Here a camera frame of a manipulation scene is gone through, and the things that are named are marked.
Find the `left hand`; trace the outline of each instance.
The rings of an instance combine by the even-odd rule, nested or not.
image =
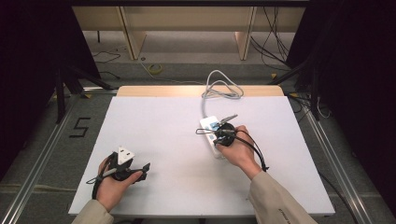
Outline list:
[[[106,159],[104,159],[100,164],[98,173],[102,170],[105,162]],[[142,174],[143,172],[141,171],[133,173],[123,181],[115,180],[111,176],[104,178],[96,194],[96,200],[107,210],[107,212],[110,212],[111,209],[121,201],[125,190],[127,190],[128,187],[131,186]]]

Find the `white cable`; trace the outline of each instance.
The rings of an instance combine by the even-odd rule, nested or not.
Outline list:
[[[106,171],[106,172],[103,174],[103,178],[105,178],[106,176],[109,176],[109,175],[112,175],[112,174],[116,173],[116,171],[117,171],[116,168],[113,168],[113,169],[111,169],[111,170],[109,170],[109,171]]]
[[[319,112],[319,114],[320,114],[323,118],[328,119],[328,118],[330,117],[330,114],[332,113],[332,111],[329,110],[329,114],[328,114],[327,116],[324,116],[324,115],[321,113],[320,109],[319,109],[319,102],[320,102],[320,97],[318,97],[318,103],[317,103],[317,107],[318,107],[318,112]]]
[[[227,84],[227,83],[226,83],[225,81],[223,81],[223,80],[214,81],[214,82],[209,86],[209,79],[210,79],[210,77],[211,77],[213,74],[215,74],[215,73],[220,73],[220,74],[222,74],[231,84],[233,84],[233,85],[239,90],[239,92],[233,90],[233,89],[230,87],[230,85]],[[222,91],[215,91],[215,90],[213,90],[213,87],[214,87],[216,84],[218,84],[218,83],[224,84],[230,92],[222,92]],[[206,89],[205,89],[204,93],[202,93],[201,109],[202,109],[202,115],[203,115],[204,119],[207,118],[207,115],[206,115],[206,112],[205,112],[205,101],[206,101],[206,99],[212,98],[212,97],[214,97],[214,96],[216,96],[216,95],[217,95],[217,96],[225,97],[225,98],[227,98],[227,99],[238,100],[238,99],[241,99],[241,97],[244,95],[244,91],[242,90],[242,88],[240,88],[240,87],[239,87],[238,85],[236,85],[234,82],[232,82],[232,81],[231,81],[226,75],[224,75],[224,73],[222,73],[221,71],[219,71],[219,70],[214,70],[214,71],[212,71],[212,72],[209,74],[209,76],[207,77]]]

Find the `metal frame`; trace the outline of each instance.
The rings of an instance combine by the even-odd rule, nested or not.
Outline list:
[[[308,121],[319,140],[320,146],[323,149],[330,166],[332,167],[332,171],[334,172],[334,175],[337,178],[337,181],[340,184],[341,189],[344,192],[345,197],[352,209],[352,212],[356,216],[356,219],[359,221],[359,223],[373,223],[369,214],[367,213],[367,209],[361,200],[359,193],[356,191],[355,187],[350,181],[343,164],[338,159],[338,156],[335,153],[325,131],[323,130],[320,121],[316,120],[312,113],[310,111],[308,112],[306,107],[304,107],[304,112],[307,113]]]
[[[15,196],[14,200],[7,209],[6,215],[2,220],[2,224],[17,223],[24,206],[27,204],[27,201],[32,194],[35,184],[43,173],[44,168],[46,167],[53,150],[58,144],[59,138],[64,131],[64,127],[66,126],[70,118],[70,114],[73,111],[74,105],[76,104],[78,99],[79,95],[72,95],[63,119],[60,121],[60,123],[55,125],[55,128],[53,129],[49,137],[49,140],[47,141],[46,145],[44,145],[43,150],[35,161],[33,169],[26,177],[24,183],[22,184],[20,190],[17,193],[17,196]]]

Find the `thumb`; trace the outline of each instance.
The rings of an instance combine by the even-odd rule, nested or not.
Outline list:
[[[217,143],[216,148],[218,149],[218,151],[222,152],[224,150],[224,148],[226,148],[226,147],[222,144]]]
[[[124,181],[122,181],[123,184],[125,184],[125,186],[130,186],[132,185],[141,175],[143,174],[143,172],[138,171],[133,173],[132,175],[130,175],[128,178],[126,178]]]

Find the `white power strip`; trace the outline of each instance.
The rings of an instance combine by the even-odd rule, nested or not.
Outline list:
[[[208,117],[205,119],[201,119],[200,123],[201,123],[201,127],[203,129],[215,131],[218,129],[218,127],[216,125],[219,124],[219,121],[215,116],[211,116],[211,117]],[[223,155],[221,154],[221,152],[216,148],[215,144],[213,143],[213,141],[215,141],[217,139],[215,134],[207,133],[207,134],[205,134],[205,136],[206,136],[206,139],[213,151],[213,155],[215,156],[215,158],[217,158],[217,159],[224,158]]]

